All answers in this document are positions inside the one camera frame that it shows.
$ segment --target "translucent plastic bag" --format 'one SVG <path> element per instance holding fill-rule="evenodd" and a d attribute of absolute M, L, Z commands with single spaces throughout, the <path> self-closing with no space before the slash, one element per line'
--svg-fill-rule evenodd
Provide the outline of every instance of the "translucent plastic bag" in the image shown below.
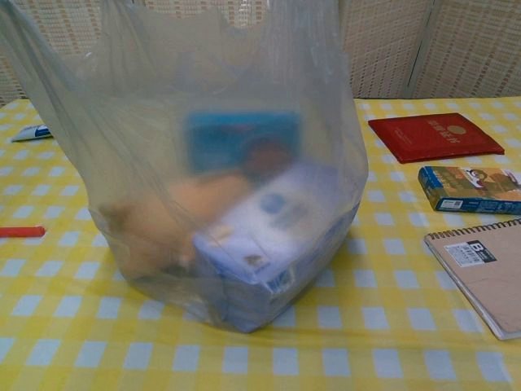
<path fill-rule="evenodd" d="M 92 50 L 60 57 L 0 0 L 0 33 L 122 274 L 249 332 L 331 260 L 367 163 L 337 1 L 266 0 L 257 24 L 240 6 L 236 27 L 105 0 Z"/>

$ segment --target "stuffed animal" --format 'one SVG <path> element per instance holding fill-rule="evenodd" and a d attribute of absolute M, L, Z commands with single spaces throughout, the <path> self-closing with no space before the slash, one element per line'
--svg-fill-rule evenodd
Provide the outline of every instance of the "stuffed animal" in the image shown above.
<path fill-rule="evenodd" d="M 121 273 L 137 279 L 173 266 L 189 268 L 195 258 L 192 235 L 250 192 L 242 174 L 204 175 L 100 206 Z"/>

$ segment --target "checkered pattern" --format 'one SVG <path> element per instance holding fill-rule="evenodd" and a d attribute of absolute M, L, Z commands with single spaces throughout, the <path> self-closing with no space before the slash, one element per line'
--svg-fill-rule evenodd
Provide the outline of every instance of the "checkered pattern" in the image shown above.
<path fill-rule="evenodd" d="M 85 189 L 52 139 L 10 143 L 38 123 L 0 111 L 0 223 L 43 239 L 0 241 L 0 389 L 521 389 L 521 341 L 500 343 L 422 243 L 429 231 L 506 217 L 435 213 L 369 118 L 459 111 L 505 156 L 454 165 L 521 172 L 521 98 L 357 101 L 370 157 L 361 210 L 331 266 L 252 335 L 196 323 L 117 272 Z"/>

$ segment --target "red marker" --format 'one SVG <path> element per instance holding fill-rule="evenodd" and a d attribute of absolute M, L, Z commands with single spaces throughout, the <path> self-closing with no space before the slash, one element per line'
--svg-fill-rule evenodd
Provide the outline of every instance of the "red marker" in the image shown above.
<path fill-rule="evenodd" d="M 0 238 L 41 238 L 46 234 L 43 226 L 0 227 Z"/>

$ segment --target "red book cover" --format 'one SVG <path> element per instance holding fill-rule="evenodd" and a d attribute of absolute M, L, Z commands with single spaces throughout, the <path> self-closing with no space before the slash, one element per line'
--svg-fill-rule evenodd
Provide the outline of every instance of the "red book cover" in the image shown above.
<path fill-rule="evenodd" d="M 372 120 L 369 125 L 401 163 L 505 153 L 493 138 L 456 112 Z"/>

